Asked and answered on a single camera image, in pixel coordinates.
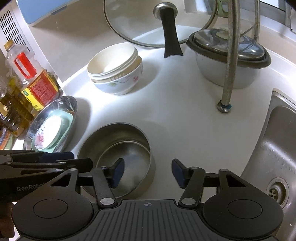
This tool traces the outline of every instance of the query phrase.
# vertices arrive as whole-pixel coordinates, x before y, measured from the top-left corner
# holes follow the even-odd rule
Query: red bottle handle
[[[28,71],[29,75],[26,75],[25,72],[22,70],[22,68],[17,63],[17,59],[22,63],[22,65],[25,67],[25,69]],[[26,79],[30,79],[36,76],[37,72],[34,66],[31,64],[31,62],[28,60],[27,56],[24,52],[20,53],[16,59],[14,60],[15,65],[19,69],[19,71],[22,73],[22,75]]]

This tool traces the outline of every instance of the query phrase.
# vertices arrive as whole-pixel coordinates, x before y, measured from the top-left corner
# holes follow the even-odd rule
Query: stack of bowls
[[[87,66],[94,85],[108,94],[130,92],[143,72],[143,61],[137,49],[129,43],[109,46],[97,53]]]

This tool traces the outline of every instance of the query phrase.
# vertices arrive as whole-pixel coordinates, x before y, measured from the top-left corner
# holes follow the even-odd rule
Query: floral bowl
[[[143,61],[141,59],[140,64],[129,74],[106,83],[95,83],[93,84],[101,91],[114,94],[114,95],[124,95],[130,92],[133,87],[138,82],[139,78],[143,73]]]

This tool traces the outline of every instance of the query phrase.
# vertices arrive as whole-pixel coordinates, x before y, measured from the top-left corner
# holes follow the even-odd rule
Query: bottle label
[[[22,91],[36,110],[42,110],[52,101],[57,92],[57,86],[45,70]]]

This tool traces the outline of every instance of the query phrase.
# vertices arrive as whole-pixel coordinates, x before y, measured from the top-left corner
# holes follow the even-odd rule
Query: hand
[[[0,238],[13,238],[15,227],[11,219],[12,202],[0,202]]]

